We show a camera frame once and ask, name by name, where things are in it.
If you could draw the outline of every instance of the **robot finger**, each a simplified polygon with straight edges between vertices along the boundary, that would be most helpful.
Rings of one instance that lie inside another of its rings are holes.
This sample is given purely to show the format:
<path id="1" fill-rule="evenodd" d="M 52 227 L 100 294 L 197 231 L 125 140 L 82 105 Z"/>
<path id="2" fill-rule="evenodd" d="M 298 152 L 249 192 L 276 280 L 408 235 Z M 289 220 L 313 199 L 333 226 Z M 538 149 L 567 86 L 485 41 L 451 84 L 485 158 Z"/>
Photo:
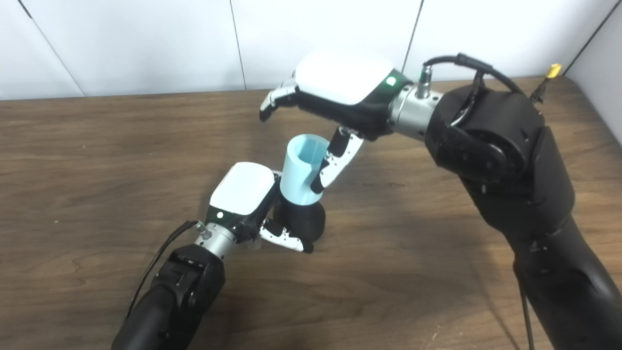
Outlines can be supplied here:
<path id="1" fill-rule="evenodd" d="M 298 85 L 293 79 L 286 80 L 279 87 L 270 91 L 259 107 L 259 119 L 266 121 L 272 115 L 272 112 L 281 106 L 292 107 L 296 103 L 296 93 Z"/>
<path id="2" fill-rule="evenodd" d="M 311 190 L 315 193 L 324 191 L 354 158 L 363 141 L 359 132 L 339 126 L 330 140 L 320 170 L 311 182 Z"/>
<path id="3" fill-rule="evenodd" d="M 268 242 L 280 245 L 281 247 L 289 248 L 297 252 L 313 252 L 312 243 L 298 237 L 293 237 L 290 230 L 272 219 L 264 220 L 263 225 L 259 228 L 259 235 Z"/>

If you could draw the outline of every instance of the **metal cylinder connector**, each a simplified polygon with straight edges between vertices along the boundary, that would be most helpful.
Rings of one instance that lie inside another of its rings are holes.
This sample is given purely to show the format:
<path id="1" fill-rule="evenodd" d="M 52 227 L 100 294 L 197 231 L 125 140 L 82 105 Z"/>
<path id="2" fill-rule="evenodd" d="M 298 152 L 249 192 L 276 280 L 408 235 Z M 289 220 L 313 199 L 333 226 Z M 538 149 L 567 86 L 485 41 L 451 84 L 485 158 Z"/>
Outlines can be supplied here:
<path id="1" fill-rule="evenodd" d="M 419 84 L 417 86 L 417 91 L 415 92 L 415 97 L 419 99 L 430 97 L 431 84 L 432 84 L 432 66 L 425 65 L 421 69 L 421 74 L 419 75 Z"/>

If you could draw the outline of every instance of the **cable connector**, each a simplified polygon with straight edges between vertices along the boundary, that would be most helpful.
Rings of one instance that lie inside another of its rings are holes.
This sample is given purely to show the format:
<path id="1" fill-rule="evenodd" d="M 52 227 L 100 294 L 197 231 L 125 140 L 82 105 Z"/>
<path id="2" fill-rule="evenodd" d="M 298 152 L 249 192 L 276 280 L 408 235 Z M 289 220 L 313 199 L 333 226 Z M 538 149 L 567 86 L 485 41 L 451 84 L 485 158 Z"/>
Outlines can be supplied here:
<path id="1" fill-rule="evenodd" d="M 544 81 L 538 85 L 538 87 L 531 93 L 529 100 L 531 103 L 544 102 L 544 92 L 546 91 L 546 86 L 549 84 L 549 81 L 559 74 L 560 70 L 562 70 L 562 65 L 553 64 L 550 66 L 549 71 L 544 75 Z"/>
<path id="2" fill-rule="evenodd" d="M 430 86 L 432 85 L 432 66 L 425 65 L 419 74 L 419 84 L 415 91 L 415 97 L 419 100 L 430 97 Z"/>

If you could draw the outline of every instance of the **black cup base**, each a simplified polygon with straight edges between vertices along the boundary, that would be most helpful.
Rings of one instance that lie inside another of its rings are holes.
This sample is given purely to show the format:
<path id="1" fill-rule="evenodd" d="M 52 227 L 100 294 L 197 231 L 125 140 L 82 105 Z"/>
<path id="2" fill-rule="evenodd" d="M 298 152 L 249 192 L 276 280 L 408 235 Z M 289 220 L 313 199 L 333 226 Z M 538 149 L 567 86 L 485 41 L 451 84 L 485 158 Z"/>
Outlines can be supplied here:
<path id="1" fill-rule="evenodd" d="M 273 216 L 274 220 L 292 231 L 293 237 L 315 242 L 324 233 L 326 212 L 319 202 L 299 206 L 279 194 L 274 203 Z"/>

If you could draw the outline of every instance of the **yellow connector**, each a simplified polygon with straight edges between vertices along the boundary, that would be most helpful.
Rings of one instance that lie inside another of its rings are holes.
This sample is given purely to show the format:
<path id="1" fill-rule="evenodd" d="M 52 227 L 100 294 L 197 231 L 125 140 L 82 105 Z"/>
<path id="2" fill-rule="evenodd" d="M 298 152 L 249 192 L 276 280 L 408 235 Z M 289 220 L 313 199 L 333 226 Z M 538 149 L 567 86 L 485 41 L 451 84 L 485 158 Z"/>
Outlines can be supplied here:
<path id="1" fill-rule="evenodd" d="M 545 77 L 547 79 L 553 79 L 559 74 L 559 71 L 562 70 L 562 65 L 559 63 L 552 64 L 549 68 L 549 71 L 546 73 Z"/>

